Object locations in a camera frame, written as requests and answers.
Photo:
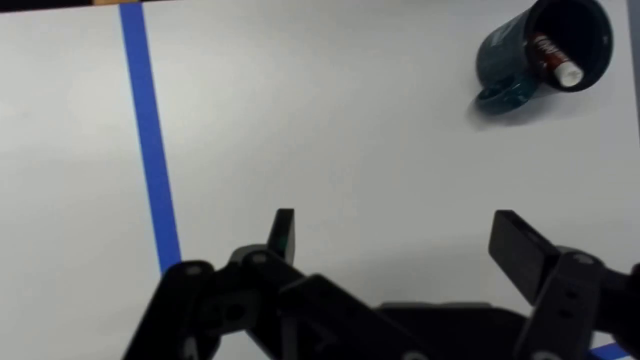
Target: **blue tape line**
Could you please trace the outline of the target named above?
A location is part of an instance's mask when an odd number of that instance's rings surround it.
[[[620,345],[609,343],[609,345],[595,347],[593,356],[596,360],[618,360],[618,358],[626,358],[629,354]]]
[[[124,31],[129,72],[134,92],[134,108],[139,119],[148,201],[156,234],[156,250],[160,258],[160,270],[167,271],[172,263],[181,261],[181,241],[165,157],[160,114],[155,90],[143,3],[123,3],[120,20]]]

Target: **white table surface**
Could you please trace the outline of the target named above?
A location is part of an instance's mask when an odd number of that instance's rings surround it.
[[[485,124],[480,39],[517,0],[147,5],[184,258],[223,266],[298,210],[298,266],[368,303],[529,309],[487,253],[496,207],[629,270],[640,151],[626,3],[589,92]],[[120,358],[158,280],[118,8],[0,16],[0,347]],[[242,335],[221,358],[265,358]]]
[[[475,54],[527,8],[147,5],[184,255],[225,263],[293,206],[298,266],[368,303],[529,309],[487,252],[494,210],[515,207],[551,240],[629,270],[640,258],[640,145],[626,3],[606,1],[616,50],[603,81],[538,98],[511,115],[521,126],[482,124]]]
[[[0,347],[123,358],[160,275],[118,8],[0,16]]]

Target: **tabletop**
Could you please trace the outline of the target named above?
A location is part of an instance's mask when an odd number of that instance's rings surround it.
[[[494,210],[513,207],[551,240],[629,270],[640,255],[640,148],[626,3],[605,1],[616,50],[595,87],[487,119],[473,108],[475,54],[529,5],[147,3],[183,258],[223,266],[287,206],[298,210],[298,267],[372,305],[485,299],[527,312],[487,250]],[[133,101],[140,84],[129,78],[136,47],[118,8],[51,13],[0,18],[0,281],[14,293],[0,305],[3,347],[118,358],[163,250]],[[261,356],[235,335],[223,358]]]

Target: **blue tape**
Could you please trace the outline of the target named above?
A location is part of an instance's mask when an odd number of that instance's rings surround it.
[[[618,358],[626,358],[629,354],[616,345],[616,343],[609,343],[609,345],[601,345],[593,350],[593,358],[595,360],[618,360]]]
[[[172,263],[181,261],[181,241],[167,170],[158,99],[155,90],[143,3],[123,3],[120,20],[124,31],[129,72],[134,92],[134,108],[139,119],[148,201],[155,222],[156,250],[160,270],[167,271]]]

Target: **black cup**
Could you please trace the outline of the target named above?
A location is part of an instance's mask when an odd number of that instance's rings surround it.
[[[547,72],[532,46],[536,33],[547,33],[582,67],[582,81],[565,87]],[[613,50],[613,26],[596,0],[538,0],[482,42],[476,72],[485,90],[476,105],[488,114],[515,110],[527,104],[541,84],[558,92],[587,90],[606,72]]]

